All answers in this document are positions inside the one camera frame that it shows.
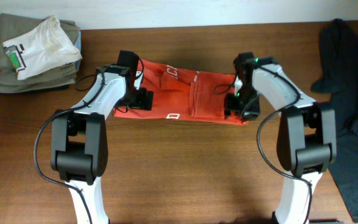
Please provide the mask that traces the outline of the orange t-shirt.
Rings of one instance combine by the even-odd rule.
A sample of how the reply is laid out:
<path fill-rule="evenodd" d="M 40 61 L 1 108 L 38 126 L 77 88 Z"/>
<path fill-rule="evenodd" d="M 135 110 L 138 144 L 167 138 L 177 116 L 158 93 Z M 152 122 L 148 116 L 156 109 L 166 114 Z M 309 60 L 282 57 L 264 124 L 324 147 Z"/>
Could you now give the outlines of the orange t-shirt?
<path fill-rule="evenodd" d="M 154 93 L 152 109 L 124 107 L 113 111 L 115 117 L 132 119 L 179 119 L 212 123 L 247 125 L 239 115 L 224 114 L 224 88 L 235 78 L 233 74 L 213 73 L 143 60 L 138 71 L 144 73 L 142 88 Z"/>

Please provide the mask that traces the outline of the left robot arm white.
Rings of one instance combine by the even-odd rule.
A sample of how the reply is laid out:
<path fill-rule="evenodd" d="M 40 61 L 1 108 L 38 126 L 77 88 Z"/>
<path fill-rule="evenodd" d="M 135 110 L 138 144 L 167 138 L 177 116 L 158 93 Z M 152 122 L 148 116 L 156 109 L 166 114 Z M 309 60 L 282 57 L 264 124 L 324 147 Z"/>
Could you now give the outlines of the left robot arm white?
<path fill-rule="evenodd" d="M 101 177 L 108 163 L 106 119 L 118 108 L 152 109 L 153 92 L 140 87 L 145 65 L 122 50 L 116 63 L 97 68 L 83 99 L 52 119 L 51 168 L 71 193 L 78 223 L 109 223 Z"/>

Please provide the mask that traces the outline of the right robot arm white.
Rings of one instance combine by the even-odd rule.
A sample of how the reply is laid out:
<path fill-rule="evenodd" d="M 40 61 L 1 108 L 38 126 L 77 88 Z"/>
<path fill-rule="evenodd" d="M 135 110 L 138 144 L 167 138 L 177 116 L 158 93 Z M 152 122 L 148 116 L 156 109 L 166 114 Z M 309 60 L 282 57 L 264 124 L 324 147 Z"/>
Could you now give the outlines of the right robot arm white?
<path fill-rule="evenodd" d="M 224 115 L 238 115 L 241 121 L 255 119 L 260 114 L 260 96 L 274 108 L 256 133 L 262 159 L 284 178 L 272 223 L 309 223 L 315 187 L 337 156 L 334 109 L 302 92 L 273 57 L 241 53 L 233 66 L 234 92 L 225 96 Z M 276 146 L 280 169 L 267 159 L 261 144 L 262 129 L 274 116 L 280 117 Z"/>

